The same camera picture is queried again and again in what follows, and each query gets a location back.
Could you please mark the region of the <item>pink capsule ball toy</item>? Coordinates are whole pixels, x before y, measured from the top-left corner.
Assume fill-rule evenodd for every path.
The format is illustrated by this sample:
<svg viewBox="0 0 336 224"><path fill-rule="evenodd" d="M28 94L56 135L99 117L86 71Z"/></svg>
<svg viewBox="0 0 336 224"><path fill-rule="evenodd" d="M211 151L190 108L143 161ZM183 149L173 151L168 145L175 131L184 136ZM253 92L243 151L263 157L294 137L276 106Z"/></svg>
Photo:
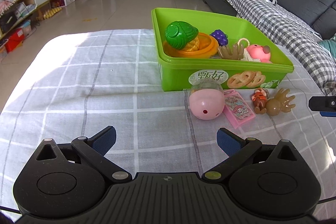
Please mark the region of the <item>pink capsule ball toy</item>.
<svg viewBox="0 0 336 224"><path fill-rule="evenodd" d="M225 107L224 91L215 81L200 81L190 90L189 106L198 119L209 121L220 116Z"/></svg>

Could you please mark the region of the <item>pink pig toy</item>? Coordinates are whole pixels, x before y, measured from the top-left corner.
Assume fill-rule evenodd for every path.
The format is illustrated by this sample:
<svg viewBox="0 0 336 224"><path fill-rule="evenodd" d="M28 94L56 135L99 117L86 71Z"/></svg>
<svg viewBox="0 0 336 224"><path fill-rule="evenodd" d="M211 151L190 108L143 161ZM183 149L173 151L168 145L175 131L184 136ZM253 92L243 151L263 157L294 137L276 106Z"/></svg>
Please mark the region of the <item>pink pig toy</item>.
<svg viewBox="0 0 336 224"><path fill-rule="evenodd" d="M250 44L246 38L241 38L237 44L244 47L242 61L253 61L258 63L272 63L270 61L271 52L269 46Z"/></svg>

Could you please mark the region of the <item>brown rubber octopus toy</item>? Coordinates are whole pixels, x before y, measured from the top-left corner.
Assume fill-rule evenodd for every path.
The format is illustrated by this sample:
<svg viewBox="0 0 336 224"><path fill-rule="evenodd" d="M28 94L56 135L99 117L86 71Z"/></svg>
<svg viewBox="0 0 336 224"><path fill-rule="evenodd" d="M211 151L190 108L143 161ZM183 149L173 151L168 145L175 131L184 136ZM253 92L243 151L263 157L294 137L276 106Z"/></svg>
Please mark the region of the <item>brown rubber octopus toy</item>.
<svg viewBox="0 0 336 224"><path fill-rule="evenodd" d="M229 45L218 46L218 55L221 59L242 60L244 57L244 45L235 43L232 47Z"/></svg>

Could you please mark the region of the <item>orange yellow toy bowl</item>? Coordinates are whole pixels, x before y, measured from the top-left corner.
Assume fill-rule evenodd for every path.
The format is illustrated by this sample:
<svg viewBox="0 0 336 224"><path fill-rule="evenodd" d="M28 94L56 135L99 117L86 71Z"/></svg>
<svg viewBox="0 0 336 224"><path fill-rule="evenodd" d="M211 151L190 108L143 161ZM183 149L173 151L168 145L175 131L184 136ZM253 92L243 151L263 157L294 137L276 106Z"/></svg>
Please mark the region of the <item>orange yellow toy bowl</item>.
<svg viewBox="0 0 336 224"><path fill-rule="evenodd" d="M209 59L218 53L218 41L205 33L198 33L198 36L188 42L182 50L177 50L163 42L164 52L171 57Z"/></svg>

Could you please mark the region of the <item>purple toy grapes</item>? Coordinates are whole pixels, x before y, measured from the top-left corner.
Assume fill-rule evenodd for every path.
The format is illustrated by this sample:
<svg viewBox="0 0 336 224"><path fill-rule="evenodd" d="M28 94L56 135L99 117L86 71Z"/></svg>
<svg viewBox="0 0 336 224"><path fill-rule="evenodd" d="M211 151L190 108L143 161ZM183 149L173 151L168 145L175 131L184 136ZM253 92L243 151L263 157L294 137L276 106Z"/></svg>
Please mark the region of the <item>purple toy grapes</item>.
<svg viewBox="0 0 336 224"><path fill-rule="evenodd" d="M228 36L222 30L214 30L210 36L217 40L219 46L228 45Z"/></svg>

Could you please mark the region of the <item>yellow toy corn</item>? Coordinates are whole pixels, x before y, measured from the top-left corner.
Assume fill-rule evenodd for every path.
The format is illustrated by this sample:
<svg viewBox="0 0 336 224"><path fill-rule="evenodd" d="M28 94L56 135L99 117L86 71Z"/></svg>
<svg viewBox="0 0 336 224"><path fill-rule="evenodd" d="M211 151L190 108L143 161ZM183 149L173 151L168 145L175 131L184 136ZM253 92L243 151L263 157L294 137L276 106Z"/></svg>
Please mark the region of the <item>yellow toy corn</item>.
<svg viewBox="0 0 336 224"><path fill-rule="evenodd" d="M165 39L174 49L186 52L199 50L199 30L183 21L171 22L165 29Z"/></svg>

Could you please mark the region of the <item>pink card pack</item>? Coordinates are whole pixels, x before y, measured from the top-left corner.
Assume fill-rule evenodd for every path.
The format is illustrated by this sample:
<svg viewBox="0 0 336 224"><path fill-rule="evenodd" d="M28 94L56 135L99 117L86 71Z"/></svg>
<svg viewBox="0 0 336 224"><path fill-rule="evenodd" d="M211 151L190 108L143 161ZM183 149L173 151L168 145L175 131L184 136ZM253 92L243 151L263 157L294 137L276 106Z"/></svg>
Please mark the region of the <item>pink card pack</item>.
<svg viewBox="0 0 336 224"><path fill-rule="evenodd" d="M223 113L234 129L255 118L254 112L237 91L225 90L223 94L225 102Z"/></svg>

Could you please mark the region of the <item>brown rubber hand toy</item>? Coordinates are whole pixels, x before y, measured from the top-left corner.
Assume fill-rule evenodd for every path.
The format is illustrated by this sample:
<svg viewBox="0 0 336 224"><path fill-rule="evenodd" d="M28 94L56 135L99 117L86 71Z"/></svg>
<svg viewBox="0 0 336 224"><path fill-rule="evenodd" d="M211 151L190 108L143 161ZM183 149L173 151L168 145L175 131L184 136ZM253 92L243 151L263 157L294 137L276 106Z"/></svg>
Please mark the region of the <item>brown rubber hand toy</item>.
<svg viewBox="0 0 336 224"><path fill-rule="evenodd" d="M290 89L280 88L276 95L266 102L265 109L269 116L277 116L280 113L289 113L295 108L295 103L291 103L295 96L289 96Z"/></svg>

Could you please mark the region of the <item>small brown figurine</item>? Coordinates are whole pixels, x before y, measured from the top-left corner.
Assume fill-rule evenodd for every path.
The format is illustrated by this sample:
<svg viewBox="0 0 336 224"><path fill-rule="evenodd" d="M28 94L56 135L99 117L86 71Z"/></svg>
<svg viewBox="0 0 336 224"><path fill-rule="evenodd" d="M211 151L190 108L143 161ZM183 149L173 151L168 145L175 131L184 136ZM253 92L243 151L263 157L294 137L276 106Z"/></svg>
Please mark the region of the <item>small brown figurine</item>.
<svg viewBox="0 0 336 224"><path fill-rule="evenodd" d="M257 88L251 96L253 109L256 114L266 113L266 103L269 99L269 93L263 88Z"/></svg>

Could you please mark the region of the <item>teal patterned cushion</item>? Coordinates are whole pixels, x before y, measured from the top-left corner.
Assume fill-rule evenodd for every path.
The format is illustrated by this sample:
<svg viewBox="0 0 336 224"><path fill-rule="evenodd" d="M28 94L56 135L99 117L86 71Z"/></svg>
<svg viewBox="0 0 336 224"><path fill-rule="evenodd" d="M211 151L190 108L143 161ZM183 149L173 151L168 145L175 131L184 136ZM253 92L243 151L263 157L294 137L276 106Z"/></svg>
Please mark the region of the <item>teal patterned cushion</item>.
<svg viewBox="0 0 336 224"><path fill-rule="evenodd" d="M321 40L319 45L324 47L334 58L336 58L336 35L330 39Z"/></svg>

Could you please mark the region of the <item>grey checked tablecloth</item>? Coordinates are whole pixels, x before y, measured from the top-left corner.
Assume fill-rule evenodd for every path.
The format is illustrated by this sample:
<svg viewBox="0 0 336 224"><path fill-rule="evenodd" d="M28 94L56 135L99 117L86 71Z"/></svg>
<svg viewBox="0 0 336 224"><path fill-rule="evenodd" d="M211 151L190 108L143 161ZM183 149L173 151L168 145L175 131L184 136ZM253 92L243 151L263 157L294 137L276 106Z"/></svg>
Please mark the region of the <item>grey checked tablecloth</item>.
<svg viewBox="0 0 336 224"><path fill-rule="evenodd" d="M189 93L164 92L151 30L111 30L50 40L1 112L1 205L45 138L69 143L113 126L108 159L137 172L204 172L226 158L217 146L224 115L195 118Z"/></svg>

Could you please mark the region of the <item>grey plaid sofa cover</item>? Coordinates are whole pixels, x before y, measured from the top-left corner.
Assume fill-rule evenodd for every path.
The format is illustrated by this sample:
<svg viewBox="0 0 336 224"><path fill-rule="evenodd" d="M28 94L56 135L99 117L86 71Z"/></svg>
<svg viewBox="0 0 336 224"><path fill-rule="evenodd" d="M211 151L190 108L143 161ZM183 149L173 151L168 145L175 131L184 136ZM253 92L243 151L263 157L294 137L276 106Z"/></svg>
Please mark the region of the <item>grey plaid sofa cover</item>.
<svg viewBox="0 0 336 224"><path fill-rule="evenodd" d="M263 0L226 0L273 43L285 47L307 70L323 94L335 95L335 58L319 45L321 36L280 5Z"/></svg>

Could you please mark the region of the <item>green plastic cookie box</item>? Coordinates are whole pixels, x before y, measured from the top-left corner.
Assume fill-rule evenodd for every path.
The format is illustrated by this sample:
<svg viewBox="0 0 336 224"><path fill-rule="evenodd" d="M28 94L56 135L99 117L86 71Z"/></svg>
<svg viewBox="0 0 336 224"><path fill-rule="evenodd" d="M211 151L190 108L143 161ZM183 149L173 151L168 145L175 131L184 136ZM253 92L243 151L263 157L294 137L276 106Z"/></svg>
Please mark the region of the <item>green plastic cookie box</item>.
<svg viewBox="0 0 336 224"><path fill-rule="evenodd" d="M155 8L151 12L162 89L180 91L189 89L197 80L212 79L224 89L252 89L259 86L275 88L288 73L293 63L260 30L248 20L213 12ZM268 46L270 62L238 61L212 58L184 58L173 55L165 39L165 29L175 21L186 22L199 30L199 36L210 40L210 33L222 30L228 35L229 45L241 38L251 44Z"/></svg>

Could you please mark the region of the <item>white tv cabinet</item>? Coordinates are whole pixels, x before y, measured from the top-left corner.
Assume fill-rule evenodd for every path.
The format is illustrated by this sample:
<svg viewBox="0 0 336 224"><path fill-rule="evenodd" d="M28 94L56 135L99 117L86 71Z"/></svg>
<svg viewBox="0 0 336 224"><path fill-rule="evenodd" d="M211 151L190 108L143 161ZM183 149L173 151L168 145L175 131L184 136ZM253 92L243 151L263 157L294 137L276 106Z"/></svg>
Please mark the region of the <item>white tv cabinet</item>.
<svg viewBox="0 0 336 224"><path fill-rule="evenodd" d="M1 39L50 0L1 0Z"/></svg>

